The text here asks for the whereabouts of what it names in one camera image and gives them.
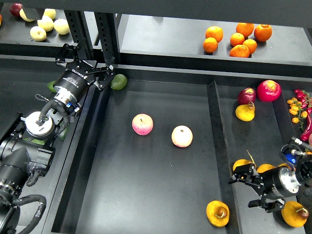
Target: fruit bin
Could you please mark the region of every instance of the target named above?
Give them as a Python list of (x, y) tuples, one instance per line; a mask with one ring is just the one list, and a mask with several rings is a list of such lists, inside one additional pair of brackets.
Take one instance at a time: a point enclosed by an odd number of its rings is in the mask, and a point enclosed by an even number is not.
[[(2, 121), (6, 110), (25, 115), (40, 110), (43, 104), (34, 94), (48, 96), (45, 85), (62, 68), (52, 60), (1, 60), (1, 95), (7, 103), (1, 106)], [(248, 158), (247, 149), (257, 165), (282, 163), (279, 150), (298, 136), (286, 100), (295, 88), (312, 92), (309, 79), (124, 65), (116, 73), (128, 77), (126, 88), (91, 89), (47, 177), (24, 189), (22, 195), (35, 189), (48, 199), (34, 233), (311, 233), (310, 218), (305, 229), (290, 228), (279, 214), (247, 207), (258, 199), (251, 187), (228, 184), (231, 165)], [(234, 110), (239, 91), (256, 88), (265, 79), (278, 81), (283, 96), (273, 103), (256, 100), (255, 119), (238, 120)], [(138, 113), (154, 120), (147, 136), (131, 127)], [(173, 128), (182, 124), (194, 135), (186, 149), (171, 142)], [(215, 199), (230, 207), (225, 228), (207, 220), (206, 206)], [(309, 206), (304, 197), (298, 199)], [(22, 209), (20, 227), (32, 210)]]

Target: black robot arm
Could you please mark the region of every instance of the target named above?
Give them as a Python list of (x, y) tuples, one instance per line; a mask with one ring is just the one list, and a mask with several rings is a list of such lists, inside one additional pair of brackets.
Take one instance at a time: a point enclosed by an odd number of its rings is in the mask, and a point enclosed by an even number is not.
[(308, 144), (303, 144), (300, 140), (293, 137), (297, 144), (288, 144), (282, 147), (280, 155), (292, 168), (280, 166), (263, 173), (258, 173), (253, 163), (238, 166), (233, 171), (233, 176), (229, 184), (242, 182), (251, 186), (261, 197), (258, 200), (250, 201), (248, 207), (260, 207), (266, 212), (271, 213), (282, 210), (285, 205), (285, 197), (297, 195), (300, 186), (307, 186), (304, 194), (311, 192), (312, 180), (312, 155), (309, 155), (299, 148), (312, 150)]

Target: red pepper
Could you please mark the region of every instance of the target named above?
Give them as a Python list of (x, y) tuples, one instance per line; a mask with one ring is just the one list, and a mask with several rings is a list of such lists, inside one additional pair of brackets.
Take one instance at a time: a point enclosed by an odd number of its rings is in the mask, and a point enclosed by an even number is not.
[(312, 119), (310, 115), (307, 116), (307, 127), (304, 130), (303, 134), (301, 134), (300, 139), (302, 141), (309, 140), (309, 136), (312, 134)]
[(307, 100), (304, 97), (300, 99), (300, 102), (307, 104)]
[(297, 93), (297, 98), (302, 98), (303, 97), (303, 93)]
[(301, 89), (295, 89), (294, 93), (295, 93), (295, 94), (302, 93), (302, 90), (301, 90)]

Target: black surface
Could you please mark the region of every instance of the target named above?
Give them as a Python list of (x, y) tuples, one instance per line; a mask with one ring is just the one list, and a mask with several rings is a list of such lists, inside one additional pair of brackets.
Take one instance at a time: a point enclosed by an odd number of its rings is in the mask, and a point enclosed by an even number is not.
[[(289, 134), (288, 141), (290, 141), (295, 131), (293, 124), (289, 121), (291, 117), (285, 113), (288, 106), (284, 106), (282, 103), (286, 103), (287, 99), (294, 96), (292, 91), (285, 90), (285, 97), (281, 96), (276, 103), (261, 102), (256, 99), (254, 102), (255, 118), (250, 122), (243, 122), (235, 116), (235, 109), (238, 106), (237, 95), (244, 87), (218, 86), (217, 89), (231, 164), (233, 165), (236, 160), (241, 158), (250, 160), (247, 150), (253, 156), (257, 167), (264, 163), (274, 166), (283, 163), (279, 157), (280, 149), (285, 144), (283, 140), (286, 141), (286, 134)], [(284, 114), (284, 119), (276, 118), (275, 113), (279, 111)], [(306, 230), (303, 227), (294, 229), (286, 225), (278, 214), (268, 214), (259, 207), (248, 208), (250, 200), (259, 199), (251, 187), (241, 183), (234, 184), (234, 194), (242, 233), (248, 233), (250, 230), (253, 230), (255, 234), (275, 233), (276, 229), (281, 233), (311, 233), (308, 228), (312, 222), (310, 217)], [(296, 200), (296, 197), (289, 197), (286, 200)], [(307, 209), (311, 209), (308, 199), (301, 198), (301, 201)], [(254, 228), (255, 222), (256, 225), (261, 226), (261, 229)]]
[[(132, 129), (139, 113), (153, 118), (147, 136)], [(194, 135), (185, 149), (171, 141), (178, 125)], [(226, 233), (206, 217), (222, 175), (205, 85), (130, 80), (112, 92), (97, 145), (76, 233)]]
[(255, 22), (311, 27), (312, 2), (298, 3), (295, 0), (253, 0), (253, 1), (187, 1), (187, 0), (154, 0), (146, 4), (144, 0), (124, 1), (49, 1), (22, 0), (25, 7), (54, 8), (106, 13), (122, 13), (132, 15), (148, 15), (161, 17), (188, 18), (200, 20), (223, 20), (237, 22)]
[[(53, 61), (1, 61), (0, 98), (5, 105), (0, 105), (0, 123), (6, 122), (11, 113), (15, 114), (17, 110), (32, 112), (33, 109), (40, 109), (42, 102), (34, 101), (34, 94), (49, 93), (47, 81), (58, 78), (63, 70), (55, 66)], [(304, 233), (303, 228), (287, 226), (280, 215), (266, 214), (260, 208), (247, 208), (248, 202), (258, 196), (243, 184), (233, 186), (238, 223), (232, 220), (226, 229), (214, 228), (206, 218), (205, 209), (212, 199), (231, 198), (229, 187), (220, 188), (221, 180), (228, 176), (221, 172), (226, 171), (229, 163), (248, 158), (246, 147), (257, 164), (280, 163), (276, 153), (284, 142), (280, 131), (283, 124), (280, 125), (275, 117), (278, 109), (272, 103), (257, 101), (256, 118), (242, 124), (233, 113), (238, 92), (246, 85), (255, 88), (264, 79), (273, 78), (282, 85), (286, 100), (293, 96), (294, 88), (311, 91), (309, 79), (149, 69), (120, 66), (116, 72), (132, 78), (127, 88), (112, 91), (107, 111), (99, 108), (96, 121), (87, 113), (88, 110), (94, 110), (97, 99), (95, 102), (89, 100), (83, 109), (86, 113), (83, 112), (79, 120), (79, 123), (86, 123), (87, 130), (77, 127), (73, 137), (73, 142), (80, 142), (80, 147), (76, 144), (69, 147), (68, 143), (66, 148), (59, 147), (62, 156), (55, 158), (46, 178), (41, 178), (32, 188), (25, 188), (23, 195), (45, 195), (51, 205), (34, 233), (50, 233), (54, 221), (58, 225), (57, 222), (64, 220), (63, 224), (69, 225), (66, 227), (67, 233), (74, 233), (76, 229), (76, 233), (102, 233), (103, 230), (109, 230), (109, 233), (230, 233), (231, 229), (237, 231), (238, 228), (241, 233), (250, 233), (250, 230), (253, 233)], [(210, 107), (215, 100), (209, 98), (206, 87), (214, 79), (221, 125), (220, 119), (215, 119), (218, 115), (211, 114)], [(151, 82), (155, 80), (166, 83)], [(107, 95), (103, 94), (99, 100), (107, 101)], [(139, 136), (132, 130), (131, 120), (139, 112), (146, 112), (154, 119), (155, 126), (150, 135)], [(187, 149), (179, 149), (171, 142), (172, 129), (180, 124), (189, 126), (194, 134), (194, 141)], [(223, 129), (226, 138), (222, 138)], [(81, 133), (90, 134), (87, 137), (90, 142), (86, 141), (85, 147), (81, 141), (86, 136), (81, 136)], [(77, 165), (78, 160), (73, 162), (77, 153), (84, 155), (83, 160), (86, 161), (90, 153), (90, 161), (85, 166)], [(218, 157), (224, 156), (229, 161), (226, 165), (220, 165), (226, 159), (220, 160)], [(79, 170), (76, 171), (77, 176), (68, 177), (72, 163), (73, 168), (79, 167)], [(74, 194), (64, 190), (66, 183), (75, 187)], [(64, 209), (68, 208), (66, 217), (62, 220), (64, 214), (60, 213), (55, 219), (60, 200), (66, 196), (70, 196), (69, 204), (62, 203), (66, 206)], [(311, 205), (308, 199), (300, 199), (300, 202)], [(80, 206), (78, 225), (70, 226), (75, 224)], [(34, 207), (23, 207), (20, 229), (28, 224), (36, 208), (36, 204)], [(308, 221), (308, 234), (310, 227), (311, 221)]]
[[(237, 26), (237, 22), (127, 15), (122, 16), (121, 23), (127, 25), (120, 46), (122, 53), (135, 51), (137, 54), (151, 55), (202, 55), (222, 59), (229, 57), (233, 48), (230, 38)], [(223, 39), (218, 43), (216, 51), (207, 54), (203, 49), (203, 42), (210, 26), (221, 27)], [(308, 63), (312, 60), (312, 46), (303, 28), (271, 26), (273, 33), (270, 39), (257, 42), (257, 49), (248, 60), (289, 63)]]

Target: apple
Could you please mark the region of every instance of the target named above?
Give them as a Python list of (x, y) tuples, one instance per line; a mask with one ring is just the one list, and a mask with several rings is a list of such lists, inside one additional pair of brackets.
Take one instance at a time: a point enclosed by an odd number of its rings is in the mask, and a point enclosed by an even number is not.
[(57, 19), (54, 21), (54, 28), (60, 35), (66, 35), (69, 33), (69, 25), (65, 19)]
[(10, 6), (9, 11), (11, 12), (11, 14), (13, 16), (20, 17), (21, 7), (22, 7), (22, 4), (20, 4), (20, 3), (13, 3)]
[(239, 105), (249, 104), (249, 102), (255, 101), (255, 90), (252, 88), (246, 88), (239, 92), (237, 101)]
[(24, 12), (23, 9), (20, 10), (19, 14), (20, 14), (20, 16), (22, 17), (22, 19), (25, 20), (25, 21), (27, 21), (27, 22), (32, 22), (32, 21), (34, 21), (34, 19), (28, 19), (28, 18), (26, 17), (25, 12)]
[(39, 26), (32, 27), (30, 30), (30, 36), (35, 41), (43, 41), (47, 38), (47, 33), (45, 30)]
[(187, 126), (180, 125), (173, 130), (171, 140), (177, 147), (184, 148), (192, 143), (193, 133)]
[(53, 20), (48, 16), (42, 16), (42, 19), (38, 20), (37, 23), (46, 32), (50, 32), (54, 28)]
[(55, 9), (45, 9), (43, 15), (44, 15), (44, 16), (48, 16), (48, 17), (50, 17), (52, 20), (54, 20), (54, 19), (55, 19), (55, 16), (57, 16), (57, 12), (56, 12)]
[(257, 96), (260, 101), (275, 101), (282, 94), (282, 89), (278, 83), (273, 80), (265, 80), (257, 88)]
[(138, 114), (132, 120), (132, 128), (139, 135), (147, 135), (153, 129), (153, 120), (147, 114)]

